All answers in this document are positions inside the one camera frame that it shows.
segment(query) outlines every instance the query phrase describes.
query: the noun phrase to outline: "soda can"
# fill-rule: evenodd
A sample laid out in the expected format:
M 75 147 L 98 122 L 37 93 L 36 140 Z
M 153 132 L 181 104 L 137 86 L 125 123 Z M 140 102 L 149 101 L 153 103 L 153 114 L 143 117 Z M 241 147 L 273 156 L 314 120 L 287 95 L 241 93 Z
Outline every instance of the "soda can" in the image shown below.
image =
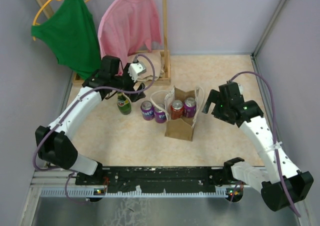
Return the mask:
M 177 120 L 183 116 L 184 104 L 180 100 L 173 101 L 170 108 L 171 108 L 171 119 L 172 120 Z
M 145 120 L 152 120 L 155 115 L 154 115 L 154 106 L 150 101 L 143 101 L 141 104 L 141 111 L 142 111 L 142 117 Z
M 184 111 L 183 111 L 183 116 L 186 118 L 193 118 L 196 114 L 197 111 L 197 102 L 193 97 L 188 97 L 184 101 Z
M 162 103 L 159 103 L 158 106 L 163 109 L 165 108 L 165 106 Z M 154 118 L 155 118 L 155 121 L 159 124 L 162 124 L 165 121 L 167 121 L 166 113 L 158 109 L 157 107 L 154 107 Z

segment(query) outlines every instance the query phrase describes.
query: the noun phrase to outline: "purple soda can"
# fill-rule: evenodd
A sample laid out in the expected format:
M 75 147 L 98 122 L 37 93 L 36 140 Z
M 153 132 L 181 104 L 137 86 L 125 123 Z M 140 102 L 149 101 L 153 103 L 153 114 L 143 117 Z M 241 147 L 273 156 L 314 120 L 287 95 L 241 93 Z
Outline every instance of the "purple soda can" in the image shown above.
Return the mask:
M 186 118 L 193 118 L 197 111 L 197 103 L 193 97 L 188 97 L 184 103 L 183 116 Z
M 142 111 L 142 117 L 145 120 L 152 120 L 155 115 L 154 115 L 154 106 L 150 101 L 143 101 L 141 104 L 141 111 Z
M 158 106 L 163 109 L 165 108 L 165 105 L 163 105 L 162 103 L 159 103 Z M 155 121 L 159 124 L 162 124 L 165 121 L 167 121 L 166 113 L 158 109 L 157 107 L 154 107 L 154 118 Z

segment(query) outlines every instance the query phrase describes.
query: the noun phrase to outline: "red soda can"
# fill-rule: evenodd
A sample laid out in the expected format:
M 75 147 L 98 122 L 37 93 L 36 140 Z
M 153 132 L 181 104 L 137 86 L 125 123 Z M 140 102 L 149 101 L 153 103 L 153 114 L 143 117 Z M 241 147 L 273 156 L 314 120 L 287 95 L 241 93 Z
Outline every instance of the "red soda can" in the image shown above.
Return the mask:
M 180 100 L 173 101 L 170 108 L 172 120 L 180 119 L 184 114 L 184 104 Z

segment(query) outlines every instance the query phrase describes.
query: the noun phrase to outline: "green glass bottle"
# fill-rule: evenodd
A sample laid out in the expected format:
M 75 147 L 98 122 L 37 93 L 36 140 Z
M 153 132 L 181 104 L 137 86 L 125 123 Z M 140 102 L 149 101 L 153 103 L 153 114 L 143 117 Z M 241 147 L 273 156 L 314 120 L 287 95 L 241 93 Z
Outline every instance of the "green glass bottle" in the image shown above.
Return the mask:
M 124 96 L 122 92 L 117 93 L 118 100 L 117 105 L 118 109 L 123 115 L 128 115 L 131 113 L 131 103 L 129 100 Z

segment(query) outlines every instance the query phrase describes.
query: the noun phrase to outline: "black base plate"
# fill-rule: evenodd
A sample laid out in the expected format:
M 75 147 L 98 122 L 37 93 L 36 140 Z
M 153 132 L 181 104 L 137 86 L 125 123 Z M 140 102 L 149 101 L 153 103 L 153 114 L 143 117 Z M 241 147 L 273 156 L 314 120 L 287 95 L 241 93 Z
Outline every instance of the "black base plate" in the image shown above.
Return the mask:
M 108 193 L 214 193 L 215 186 L 229 184 L 223 169 L 214 167 L 103 167 L 102 178 L 78 173 L 76 185 L 103 185 L 108 178 Z

